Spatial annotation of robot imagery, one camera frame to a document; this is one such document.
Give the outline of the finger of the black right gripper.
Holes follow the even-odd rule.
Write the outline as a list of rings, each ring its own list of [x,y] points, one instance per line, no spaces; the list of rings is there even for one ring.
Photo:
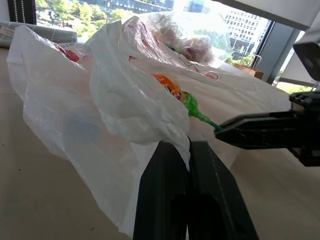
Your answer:
[[[291,148],[301,145],[299,131],[292,127],[247,126],[225,127],[214,132],[215,137],[245,150]]]
[[[297,129],[298,115],[293,111],[242,114],[220,126],[223,129]]]

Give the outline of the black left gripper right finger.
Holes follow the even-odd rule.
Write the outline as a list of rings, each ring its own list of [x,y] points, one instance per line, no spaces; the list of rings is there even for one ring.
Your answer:
[[[189,240],[259,240],[232,173],[206,141],[190,150]]]

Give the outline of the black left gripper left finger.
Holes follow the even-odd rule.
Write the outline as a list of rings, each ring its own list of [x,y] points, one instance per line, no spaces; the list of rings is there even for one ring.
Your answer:
[[[133,240],[186,240],[188,187],[179,152],[160,141],[140,178]]]

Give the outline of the green orange printed plastic bag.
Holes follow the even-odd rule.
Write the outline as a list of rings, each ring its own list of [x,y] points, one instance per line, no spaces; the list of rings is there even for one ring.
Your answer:
[[[220,131],[223,128],[217,123],[213,122],[209,117],[204,115],[198,107],[198,102],[196,98],[189,92],[181,89],[177,81],[167,77],[162,73],[152,73],[151,74],[157,81],[165,88],[172,96],[179,100],[188,110],[188,115],[199,119],[212,126],[215,130]]]

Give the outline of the large white plastic bag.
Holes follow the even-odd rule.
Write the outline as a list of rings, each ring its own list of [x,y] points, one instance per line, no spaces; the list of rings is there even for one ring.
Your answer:
[[[262,184],[272,203],[285,196],[280,171],[298,166],[286,149],[243,150],[219,141],[182,102],[182,92],[191,94],[220,124],[240,114],[288,110],[287,93],[188,61],[136,16],[104,25],[71,52],[19,26],[7,64],[27,125],[51,153],[72,163],[100,209],[129,237],[138,185],[160,143],[190,173],[190,135],[203,137],[228,170],[239,165],[242,193]]]

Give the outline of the clear plastic bag red print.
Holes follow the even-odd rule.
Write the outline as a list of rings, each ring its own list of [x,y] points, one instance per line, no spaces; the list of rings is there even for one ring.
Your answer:
[[[218,68],[233,52],[227,25],[216,13],[137,14],[122,22],[121,30],[142,55],[184,68]]]

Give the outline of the brown cardboard box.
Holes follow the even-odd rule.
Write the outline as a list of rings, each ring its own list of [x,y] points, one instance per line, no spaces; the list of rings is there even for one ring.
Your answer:
[[[260,55],[248,55],[243,57],[242,59],[236,60],[233,62],[233,66],[252,77],[262,79],[264,73],[256,68],[252,67],[253,62],[255,61],[255,66],[257,67],[262,60]]]

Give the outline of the grey checked cloth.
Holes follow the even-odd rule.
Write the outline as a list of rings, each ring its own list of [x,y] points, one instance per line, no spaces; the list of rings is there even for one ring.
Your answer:
[[[27,27],[39,36],[57,44],[78,42],[78,34],[72,30],[55,29],[21,22],[0,21],[0,48],[10,48],[15,28],[19,26]]]

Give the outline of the dark window blind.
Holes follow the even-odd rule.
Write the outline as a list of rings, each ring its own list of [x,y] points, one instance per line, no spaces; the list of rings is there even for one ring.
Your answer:
[[[7,0],[11,22],[37,24],[36,0]]]

